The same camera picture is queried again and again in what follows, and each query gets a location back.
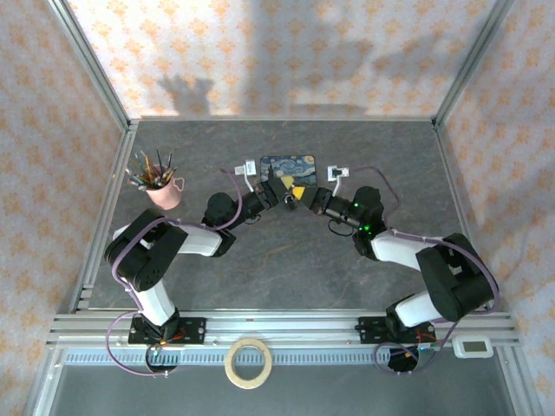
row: floral wallpaper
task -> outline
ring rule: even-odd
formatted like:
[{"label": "floral wallpaper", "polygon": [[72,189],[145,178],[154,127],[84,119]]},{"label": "floral wallpaper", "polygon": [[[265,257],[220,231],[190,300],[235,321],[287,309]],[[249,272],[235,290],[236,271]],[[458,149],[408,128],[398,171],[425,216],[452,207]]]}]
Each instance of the floral wallpaper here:
[{"label": "floral wallpaper", "polygon": [[472,237],[555,414],[555,3],[515,2],[447,122]]},{"label": "floral wallpaper", "polygon": [[494,0],[69,0],[131,118],[429,117]]},{"label": "floral wallpaper", "polygon": [[0,414],[68,304],[121,132],[46,0],[0,2]]}]

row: mouse pad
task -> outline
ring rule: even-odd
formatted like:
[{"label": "mouse pad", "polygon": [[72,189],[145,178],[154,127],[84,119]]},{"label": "mouse pad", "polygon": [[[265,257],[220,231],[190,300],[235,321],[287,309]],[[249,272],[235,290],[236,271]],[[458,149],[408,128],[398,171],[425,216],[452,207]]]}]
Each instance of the mouse pad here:
[{"label": "mouse pad", "polygon": [[316,186],[316,165],[314,157],[304,156],[263,156],[260,158],[260,179],[292,176],[295,185]]}]

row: tape roll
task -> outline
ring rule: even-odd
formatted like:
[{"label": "tape roll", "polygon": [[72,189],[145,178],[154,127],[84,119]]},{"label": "tape roll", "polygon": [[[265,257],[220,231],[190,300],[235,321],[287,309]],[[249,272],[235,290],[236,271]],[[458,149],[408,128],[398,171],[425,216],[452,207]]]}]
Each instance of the tape roll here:
[{"label": "tape roll", "polygon": [[[252,347],[257,349],[262,353],[264,356],[264,368],[262,368],[262,372],[257,375],[254,379],[245,380],[238,376],[237,372],[235,371],[235,355],[237,355],[238,351],[242,348]],[[231,383],[233,383],[237,387],[244,388],[245,390],[250,390],[253,388],[260,387],[264,384],[264,382],[268,379],[271,371],[271,355],[270,350],[266,345],[257,340],[256,338],[243,338],[237,340],[227,353],[225,357],[225,374]]]}]

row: black mounting plate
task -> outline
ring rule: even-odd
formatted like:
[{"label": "black mounting plate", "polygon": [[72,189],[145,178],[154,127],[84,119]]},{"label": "black mounting plate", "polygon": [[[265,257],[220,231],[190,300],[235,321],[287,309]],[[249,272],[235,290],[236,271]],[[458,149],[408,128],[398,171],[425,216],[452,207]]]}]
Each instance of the black mounting plate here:
[{"label": "black mounting plate", "polygon": [[358,318],[358,325],[355,326],[355,329],[359,332],[361,344],[381,344],[385,341],[397,342],[399,344],[417,344],[419,342],[419,333],[421,334],[420,342],[432,341],[429,336],[435,338],[434,326],[430,322],[424,322],[416,327],[407,328],[407,330],[394,338],[385,326],[385,316],[362,316]]},{"label": "black mounting plate", "polygon": [[[184,331],[185,336],[172,344],[204,344],[206,335],[206,318],[180,317],[177,325],[178,333]],[[153,345],[160,342],[160,338],[154,333],[152,328],[137,315],[131,321],[129,329],[129,344],[147,344]]]}]

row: pink cup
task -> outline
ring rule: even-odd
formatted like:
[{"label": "pink cup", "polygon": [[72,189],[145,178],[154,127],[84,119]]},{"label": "pink cup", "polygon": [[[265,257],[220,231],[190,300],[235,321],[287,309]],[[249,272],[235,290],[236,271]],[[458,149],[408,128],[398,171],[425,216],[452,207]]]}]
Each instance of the pink cup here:
[{"label": "pink cup", "polygon": [[183,178],[172,178],[170,182],[161,189],[147,189],[147,194],[161,210],[171,210],[181,201],[181,193],[185,186]]}]

